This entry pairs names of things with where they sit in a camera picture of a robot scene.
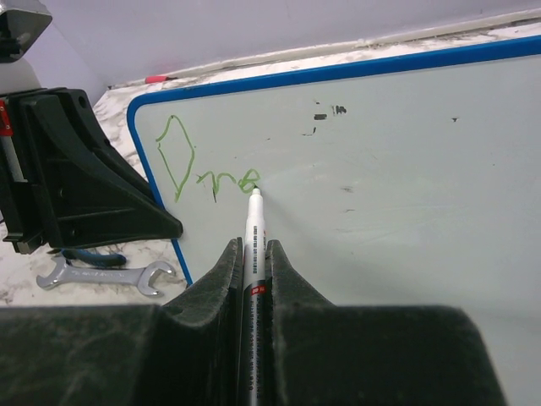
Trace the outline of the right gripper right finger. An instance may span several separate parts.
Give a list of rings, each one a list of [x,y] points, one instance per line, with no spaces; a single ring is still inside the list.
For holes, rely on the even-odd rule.
[[[482,336],[442,305],[336,305],[269,242],[273,405],[503,405]]]

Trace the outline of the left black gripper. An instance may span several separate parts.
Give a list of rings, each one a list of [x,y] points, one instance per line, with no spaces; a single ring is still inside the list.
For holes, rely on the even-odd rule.
[[[50,163],[59,182],[56,218],[46,219],[39,193],[41,172],[33,155],[31,127],[23,102],[54,96],[59,108],[50,133]],[[28,255],[44,244],[60,251],[123,242],[171,239],[183,224],[155,201],[146,181],[112,146],[82,90],[35,88],[1,95],[1,212],[4,240]]]

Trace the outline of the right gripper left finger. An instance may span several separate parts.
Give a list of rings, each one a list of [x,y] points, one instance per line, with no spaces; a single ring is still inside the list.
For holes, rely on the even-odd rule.
[[[4,405],[233,405],[243,248],[164,305],[1,311]]]

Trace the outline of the green capped white marker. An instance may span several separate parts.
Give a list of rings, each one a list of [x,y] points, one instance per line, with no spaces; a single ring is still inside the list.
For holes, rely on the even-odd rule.
[[[238,403],[264,403],[264,308],[265,276],[264,199],[259,188],[249,197],[243,241],[242,324],[239,359]]]

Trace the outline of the blue framed whiteboard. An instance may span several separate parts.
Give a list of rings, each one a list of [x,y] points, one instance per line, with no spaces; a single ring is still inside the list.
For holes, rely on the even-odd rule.
[[[339,305],[445,304],[540,402],[540,39],[157,91],[128,127],[190,283],[266,236]]]

